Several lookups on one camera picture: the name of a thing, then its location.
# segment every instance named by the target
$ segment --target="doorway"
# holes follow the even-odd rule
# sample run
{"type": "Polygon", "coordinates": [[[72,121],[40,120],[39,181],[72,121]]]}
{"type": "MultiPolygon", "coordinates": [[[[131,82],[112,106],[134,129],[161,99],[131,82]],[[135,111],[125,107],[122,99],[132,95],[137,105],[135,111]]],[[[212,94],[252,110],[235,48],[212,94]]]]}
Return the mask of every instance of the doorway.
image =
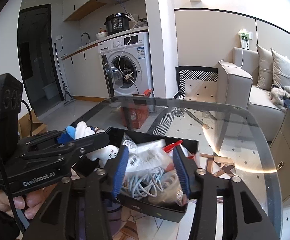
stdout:
{"type": "Polygon", "coordinates": [[[51,4],[20,10],[18,54],[24,88],[36,116],[64,100],[50,30],[51,4]]]}

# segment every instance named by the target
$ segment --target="gray fluffy blanket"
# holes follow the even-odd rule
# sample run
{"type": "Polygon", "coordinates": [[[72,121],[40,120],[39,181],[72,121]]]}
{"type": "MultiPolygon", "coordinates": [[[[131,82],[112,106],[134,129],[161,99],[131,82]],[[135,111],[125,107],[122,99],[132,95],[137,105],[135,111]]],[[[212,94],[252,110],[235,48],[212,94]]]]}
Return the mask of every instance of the gray fluffy blanket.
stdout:
{"type": "Polygon", "coordinates": [[[290,99],[290,86],[272,87],[269,92],[270,101],[279,109],[286,111],[284,100],[290,99]]]}

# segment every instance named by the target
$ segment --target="glass tabletop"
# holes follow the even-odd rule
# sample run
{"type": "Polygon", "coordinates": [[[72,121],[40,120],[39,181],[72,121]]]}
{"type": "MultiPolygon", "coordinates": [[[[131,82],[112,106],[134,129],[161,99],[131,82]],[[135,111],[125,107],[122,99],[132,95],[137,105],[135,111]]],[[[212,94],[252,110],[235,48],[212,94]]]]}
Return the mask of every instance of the glass tabletop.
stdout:
{"type": "Polygon", "coordinates": [[[201,168],[223,178],[241,177],[281,235],[282,199],[277,170],[269,145],[247,110],[190,100],[113,97],[100,102],[72,125],[80,121],[103,130],[115,127],[198,141],[201,168]],[[224,169],[214,157],[226,157],[234,168],[224,169]]]}

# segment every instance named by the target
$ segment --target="white bowl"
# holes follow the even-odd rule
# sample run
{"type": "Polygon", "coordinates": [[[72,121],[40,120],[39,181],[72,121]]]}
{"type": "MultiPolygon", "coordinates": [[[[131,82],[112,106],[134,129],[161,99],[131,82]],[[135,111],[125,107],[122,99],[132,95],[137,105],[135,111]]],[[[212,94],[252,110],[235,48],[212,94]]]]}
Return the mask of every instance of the white bowl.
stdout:
{"type": "Polygon", "coordinates": [[[101,39],[101,38],[103,38],[103,37],[106,37],[106,36],[108,36],[108,32],[101,32],[101,33],[97,33],[96,34],[96,38],[98,40],[101,39]]]}

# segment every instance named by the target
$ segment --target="wooden baseboard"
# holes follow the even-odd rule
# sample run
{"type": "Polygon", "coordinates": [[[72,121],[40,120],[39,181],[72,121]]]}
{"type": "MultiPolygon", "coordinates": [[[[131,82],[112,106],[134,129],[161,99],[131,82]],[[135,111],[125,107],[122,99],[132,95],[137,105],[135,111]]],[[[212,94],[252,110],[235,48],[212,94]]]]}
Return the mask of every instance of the wooden baseboard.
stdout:
{"type": "Polygon", "coordinates": [[[83,101],[92,101],[92,102],[101,102],[105,100],[106,98],[96,98],[96,97],[81,97],[81,96],[73,96],[77,100],[83,100],[83,101]]]}

